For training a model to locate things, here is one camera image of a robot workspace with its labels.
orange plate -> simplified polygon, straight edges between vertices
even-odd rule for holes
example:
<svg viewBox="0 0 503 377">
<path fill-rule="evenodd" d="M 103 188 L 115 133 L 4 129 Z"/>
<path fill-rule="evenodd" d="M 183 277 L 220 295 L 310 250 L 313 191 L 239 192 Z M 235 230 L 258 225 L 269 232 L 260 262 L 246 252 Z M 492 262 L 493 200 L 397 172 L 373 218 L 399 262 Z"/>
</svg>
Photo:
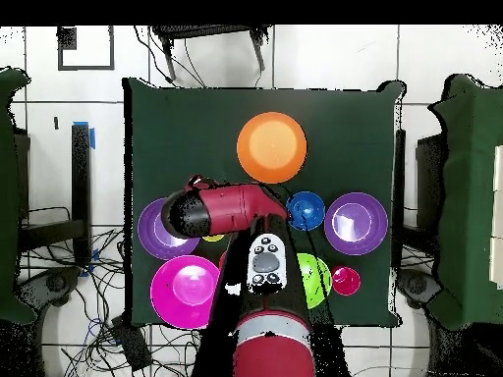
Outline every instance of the orange plate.
<svg viewBox="0 0 503 377">
<path fill-rule="evenodd" d="M 238 159 L 256 181 L 278 184 L 292 179 L 306 159 L 306 136 L 299 124 L 282 113 L 250 119 L 238 137 Z"/>
</svg>

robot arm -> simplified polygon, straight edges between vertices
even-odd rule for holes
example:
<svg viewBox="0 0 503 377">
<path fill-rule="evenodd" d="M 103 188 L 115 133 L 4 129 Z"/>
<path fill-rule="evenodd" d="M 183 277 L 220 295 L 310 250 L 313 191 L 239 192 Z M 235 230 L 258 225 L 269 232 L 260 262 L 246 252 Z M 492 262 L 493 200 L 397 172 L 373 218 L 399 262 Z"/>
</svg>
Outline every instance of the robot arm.
<svg viewBox="0 0 503 377">
<path fill-rule="evenodd" d="M 304 284 L 287 218 L 281 202 L 257 184 L 199 180 L 168 198 L 162 220 L 170 234 L 233 233 L 197 355 L 206 367 L 197 362 L 194 377 L 218 377 L 226 366 L 233 377 L 314 377 Z M 238 284 L 238 296 L 225 290 Z"/>
</svg>

pink plate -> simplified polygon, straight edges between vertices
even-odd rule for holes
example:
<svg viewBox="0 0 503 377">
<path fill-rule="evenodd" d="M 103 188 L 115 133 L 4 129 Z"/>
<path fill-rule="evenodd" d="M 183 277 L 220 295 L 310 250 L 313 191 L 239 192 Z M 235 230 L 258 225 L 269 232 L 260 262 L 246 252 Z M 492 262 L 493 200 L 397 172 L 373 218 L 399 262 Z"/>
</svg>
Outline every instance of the pink plate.
<svg viewBox="0 0 503 377">
<path fill-rule="evenodd" d="M 150 301 L 168 324 L 192 330 L 209 320 L 219 270 L 209 260 L 183 255 L 164 263 L 150 285 Z"/>
</svg>

blue bowl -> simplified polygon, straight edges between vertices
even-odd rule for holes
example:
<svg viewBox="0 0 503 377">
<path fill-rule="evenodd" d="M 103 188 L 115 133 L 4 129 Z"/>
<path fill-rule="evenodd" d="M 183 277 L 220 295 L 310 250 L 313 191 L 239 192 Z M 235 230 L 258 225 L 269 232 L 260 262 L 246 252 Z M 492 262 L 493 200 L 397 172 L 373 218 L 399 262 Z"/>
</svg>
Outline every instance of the blue bowl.
<svg viewBox="0 0 503 377">
<path fill-rule="evenodd" d="M 318 227 L 325 218 L 325 204 L 314 192 L 303 190 L 288 198 L 287 209 L 292 219 L 290 225 L 302 232 Z"/>
</svg>

small pink cup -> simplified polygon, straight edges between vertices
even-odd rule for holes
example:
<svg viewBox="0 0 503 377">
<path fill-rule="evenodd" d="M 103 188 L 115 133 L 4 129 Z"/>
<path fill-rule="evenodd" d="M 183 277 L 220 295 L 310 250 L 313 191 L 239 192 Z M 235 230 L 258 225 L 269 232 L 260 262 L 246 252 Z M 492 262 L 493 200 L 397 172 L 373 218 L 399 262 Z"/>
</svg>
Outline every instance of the small pink cup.
<svg viewBox="0 0 503 377">
<path fill-rule="evenodd" d="M 351 296 L 360 288 L 360 275 L 347 266 L 336 266 L 332 269 L 332 286 L 342 296 Z"/>
</svg>

